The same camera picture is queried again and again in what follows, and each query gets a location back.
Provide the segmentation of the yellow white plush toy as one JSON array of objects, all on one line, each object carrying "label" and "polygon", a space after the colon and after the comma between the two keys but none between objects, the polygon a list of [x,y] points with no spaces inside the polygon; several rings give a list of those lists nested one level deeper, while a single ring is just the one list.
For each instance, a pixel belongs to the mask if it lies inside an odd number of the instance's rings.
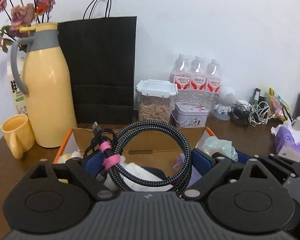
[{"label": "yellow white plush toy", "polygon": [[78,151],[74,151],[72,153],[65,153],[62,154],[58,157],[57,159],[57,164],[64,164],[67,160],[72,159],[72,158],[83,158],[83,153],[78,152]]}]

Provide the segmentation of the iridescent plastic ball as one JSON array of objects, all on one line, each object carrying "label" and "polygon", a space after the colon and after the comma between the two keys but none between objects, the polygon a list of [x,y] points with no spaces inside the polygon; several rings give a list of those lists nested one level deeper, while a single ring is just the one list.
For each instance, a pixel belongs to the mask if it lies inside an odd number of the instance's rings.
[{"label": "iridescent plastic ball", "polygon": [[238,154],[231,141],[221,140],[217,137],[208,137],[199,142],[197,148],[210,157],[219,152],[234,161],[238,161]]}]

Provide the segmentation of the purple knit pouch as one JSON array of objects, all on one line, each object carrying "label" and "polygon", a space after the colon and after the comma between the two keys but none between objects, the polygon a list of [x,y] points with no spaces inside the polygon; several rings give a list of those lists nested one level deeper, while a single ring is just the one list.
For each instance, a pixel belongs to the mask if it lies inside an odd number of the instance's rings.
[{"label": "purple knit pouch", "polygon": [[[181,170],[182,166],[184,165],[184,160],[185,160],[185,155],[183,153],[177,156],[176,163],[173,166],[173,170],[175,172],[179,172]],[[203,177],[193,165],[187,169],[186,175],[189,175],[189,170],[191,170],[191,177],[187,185],[187,188],[191,187],[194,183],[196,183]]]}]

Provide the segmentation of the dark blue zip case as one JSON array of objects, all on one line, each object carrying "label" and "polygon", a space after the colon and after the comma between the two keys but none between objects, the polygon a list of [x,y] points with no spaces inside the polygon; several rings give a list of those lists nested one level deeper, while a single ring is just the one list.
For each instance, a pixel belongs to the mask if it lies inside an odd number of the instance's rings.
[{"label": "dark blue zip case", "polygon": [[145,169],[146,171],[150,172],[151,174],[157,176],[158,178],[165,180],[166,179],[166,175],[164,174],[164,172],[158,168],[154,168],[154,167],[146,167],[146,166],[142,166],[143,169]]}]

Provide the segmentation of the purple tissue pack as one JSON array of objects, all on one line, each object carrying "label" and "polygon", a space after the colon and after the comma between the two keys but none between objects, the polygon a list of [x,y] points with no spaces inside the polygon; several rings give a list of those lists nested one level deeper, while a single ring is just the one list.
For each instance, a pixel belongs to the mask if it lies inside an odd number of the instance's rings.
[{"label": "purple tissue pack", "polygon": [[271,128],[274,136],[275,154],[300,162],[300,131],[296,131],[290,120]]}]

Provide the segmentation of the yellow thermos jug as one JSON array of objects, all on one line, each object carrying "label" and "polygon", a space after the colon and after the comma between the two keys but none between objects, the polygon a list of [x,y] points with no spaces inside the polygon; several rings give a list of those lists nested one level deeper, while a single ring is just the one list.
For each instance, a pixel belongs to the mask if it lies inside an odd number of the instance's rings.
[{"label": "yellow thermos jug", "polygon": [[54,22],[21,27],[28,37],[11,47],[13,78],[25,96],[35,140],[45,148],[62,144],[68,130],[77,126],[70,72]]}]

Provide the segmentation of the white tin box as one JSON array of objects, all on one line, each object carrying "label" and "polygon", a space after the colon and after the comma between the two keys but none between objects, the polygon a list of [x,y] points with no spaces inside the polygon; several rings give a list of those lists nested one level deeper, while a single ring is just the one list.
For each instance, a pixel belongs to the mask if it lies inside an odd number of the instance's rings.
[{"label": "white tin box", "polygon": [[209,111],[204,105],[190,102],[177,102],[171,116],[177,127],[204,127]]}]

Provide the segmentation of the white robot toy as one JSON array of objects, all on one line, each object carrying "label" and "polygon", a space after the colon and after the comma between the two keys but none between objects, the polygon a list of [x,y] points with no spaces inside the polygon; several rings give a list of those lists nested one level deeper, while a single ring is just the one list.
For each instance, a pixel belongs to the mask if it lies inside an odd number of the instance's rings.
[{"label": "white robot toy", "polygon": [[212,111],[212,115],[223,121],[229,121],[231,112],[231,106],[236,102],[235,90],[228,86],[223,85],[220,88],[219,96],[217,98],[217,103]]}]

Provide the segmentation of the yellow mug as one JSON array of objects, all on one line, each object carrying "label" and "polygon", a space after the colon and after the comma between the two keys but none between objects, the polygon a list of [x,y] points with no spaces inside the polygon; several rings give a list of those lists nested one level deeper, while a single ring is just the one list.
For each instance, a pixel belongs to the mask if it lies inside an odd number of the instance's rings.
[{"label": "yellow mug", "polygon": [[22,159],[35,143],[34,134],[26,114],[7,119],[1,127],[4,139],[15,159]]}]

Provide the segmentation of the red cardboard box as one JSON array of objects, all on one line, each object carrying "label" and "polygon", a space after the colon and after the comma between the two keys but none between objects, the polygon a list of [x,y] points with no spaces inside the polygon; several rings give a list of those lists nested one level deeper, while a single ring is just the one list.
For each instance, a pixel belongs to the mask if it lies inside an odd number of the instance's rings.
[{"label": "red cardboard box", "polygon": [[[213,131],[208,127],[180,128],[179,131],[183,133],[192,148],[201,146],[207,138],[215,136]],[[61,155],[70,154],[75,151],[83,153],[85,148],[90,145],[92,138],[93,132],[91,129],[70,129],[65,136],[53,163],[56,164]],[[156,131],[148,131],[142,132],[134,137],[123,150],[124,153],[129,154],[133,151],[137,154],[144,154],[147,151],[150,153],[172,151],[181,153],[181,148],[173,139],[169,138],[168,135]]]}]

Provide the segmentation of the right water bottle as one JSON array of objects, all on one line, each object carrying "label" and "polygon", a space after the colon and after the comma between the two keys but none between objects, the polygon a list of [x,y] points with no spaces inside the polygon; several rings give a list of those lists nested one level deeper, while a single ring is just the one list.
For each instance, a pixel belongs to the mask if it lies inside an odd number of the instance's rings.
[{"label": "right water bottle", "polygon": [[221,87],[222,74],[220,70],[220,62],[218,59],[212,59],[206,68],[206,95],[207,104],[212,107],[219,94]]}]

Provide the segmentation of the water bottle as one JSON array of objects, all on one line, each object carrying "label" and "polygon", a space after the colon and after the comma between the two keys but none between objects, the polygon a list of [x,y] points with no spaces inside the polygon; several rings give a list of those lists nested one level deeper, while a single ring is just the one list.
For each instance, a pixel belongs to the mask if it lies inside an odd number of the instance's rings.
[{"label": "water bottle", "polygon": [[192,90],[193,102],[203,102],[207,81],[206,66],[202,56],[195,56],[190,66],[190,89]]},{"label": "water bottle", "polygon": [[186,54],[179,54],[179,57],[176,59],[174,67],[170,73],[171,83],[177,85],[178,96],[176,99],[178,101],[184,101],[186,99],[187,90],[191,83],[188,58],[189,57]]},{"label": "water bottle", "polygon": [[206,95],[207,104],[212,107],[219,94],[221,87],[222,74],[220,70],[220,62],[218,59],[212,59],[206,68]]}]

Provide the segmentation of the white milk carton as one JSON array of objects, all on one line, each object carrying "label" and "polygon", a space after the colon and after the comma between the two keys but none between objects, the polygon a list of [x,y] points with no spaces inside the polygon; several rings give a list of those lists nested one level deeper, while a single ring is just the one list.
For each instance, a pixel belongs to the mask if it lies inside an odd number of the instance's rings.
[{"label": "white milk carton", "polygon": [[25,96],[19,89],[16,81],[14,80],[10,61],[7,62],[7,77],[8,77],[9,88],[11,91],[12,101],[14,103],[14,108],[17,114],[27,114],[27,108],[25,105]]}]

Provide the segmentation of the left water bottle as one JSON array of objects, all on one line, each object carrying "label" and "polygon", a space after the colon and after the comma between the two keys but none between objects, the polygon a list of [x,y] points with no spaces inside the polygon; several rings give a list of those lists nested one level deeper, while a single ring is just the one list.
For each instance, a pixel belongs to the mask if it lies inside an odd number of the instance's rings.
[{"label": "left water bottle", "polygon": [[176,99],[178,101],[184,101],[186,99],[187,90],[191,83],[188,58],[189,57],[186,54],[179,54],[179,57],[176,59],[174,67],[170,73],[171,83],[177,85],[178,96]]}]

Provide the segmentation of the black paper bag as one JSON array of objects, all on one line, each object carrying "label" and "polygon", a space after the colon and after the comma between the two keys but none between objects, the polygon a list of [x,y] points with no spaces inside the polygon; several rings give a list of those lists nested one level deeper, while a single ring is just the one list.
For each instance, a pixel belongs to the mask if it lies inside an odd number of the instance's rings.
[{"label": "black paper bag", "polygon": [[92,0],[81,20],[58,25],[80,124],[133,120],[137,18],[111,17],[111,6],[112,0]]}]

